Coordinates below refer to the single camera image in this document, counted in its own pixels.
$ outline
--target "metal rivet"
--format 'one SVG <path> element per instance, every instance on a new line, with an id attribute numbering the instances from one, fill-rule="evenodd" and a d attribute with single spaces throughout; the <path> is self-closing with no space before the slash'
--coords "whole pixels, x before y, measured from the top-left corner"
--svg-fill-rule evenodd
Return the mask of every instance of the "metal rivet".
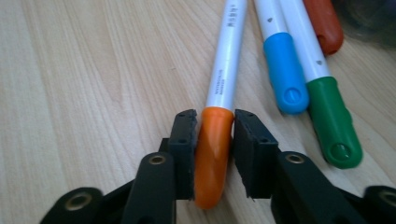
<path id="1" fill-rule="evenodd" d="M 80 192 L 67 200 L 64 208 L 68 211 L 76 211 L 87 206 L 91 202 L 91 200 L 91 194 L 87 192 Z"/>
<path id="2" fill-rule="evenodd" d="M 396 207 L 396 193 L 387 190 L 382 190 L 378 194 L 379 197 L 382 199 L 382 201 L 392 205 L 393 207 Z"/>
<path id="3" fill-rule="evenodd" d="M 152 165 L 159 165 L 163 164 L 166 161 L 166 158 L 164 156 L 152 156 L 148 162 Z"/>
<path id="4" fill-rule="evenodd" d="M 289 154 L 286 156 L 286 160 L 292 163 L 300 164 L 304 163 L 304 158 L 295 154 Z"/>

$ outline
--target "marker body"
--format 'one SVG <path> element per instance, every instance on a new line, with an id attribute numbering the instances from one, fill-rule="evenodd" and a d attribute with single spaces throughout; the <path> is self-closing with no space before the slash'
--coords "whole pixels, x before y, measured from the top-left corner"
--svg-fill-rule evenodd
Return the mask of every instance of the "marker body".
<path id="1" fill-rule="evenodd" d="M 331 0 L 304 0 L 318 42 L 324 54 L 337 52 L 344 42 L 344 32 Z"/>
<path id="2" fill-rule="evenodd" d="M 302 113 L 308 107 L 308 91 L 280 5 L 274 0 L 255 0 L 255 6 L 276 103 L 284 113 Z"/>
<path id="3" fill-rule="evenodd" d="M 195 204 L 214 207 L 222 194 L 233 126 L 233 95 L 247 0 L 227 0 L 195 151 Z"/>
<path id="4" fill-rule="evenodd" d="M 325 159 L 341 168 L 356 167 L 361 145 L 335 79 L 320 49 L 303 0 L 281 0 L 285 19 L 303 65 L 310 95 L 309 113 Z"/>

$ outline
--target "wood grain surface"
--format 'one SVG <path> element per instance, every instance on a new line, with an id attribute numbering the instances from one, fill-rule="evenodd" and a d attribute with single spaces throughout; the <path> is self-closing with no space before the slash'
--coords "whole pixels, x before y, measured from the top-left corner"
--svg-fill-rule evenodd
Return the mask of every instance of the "wood grain surface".
<path id="1" fill-rule="evenodd" d="M 223 1 L 0 0 L 0 223 L 38 223 L 69 190 L 134 179 L 176 113 L 205 106 Z M 364 149 L 356 169 L 321 157 L 307 113 L 276 108 L 248 1 L 235 108 L 342 189 L 396 186 L 396 50 L 350 38 L 328 58 Z M 177 223 L 274 223 L 230 162 L 217 207 L 177 202 Z"/>

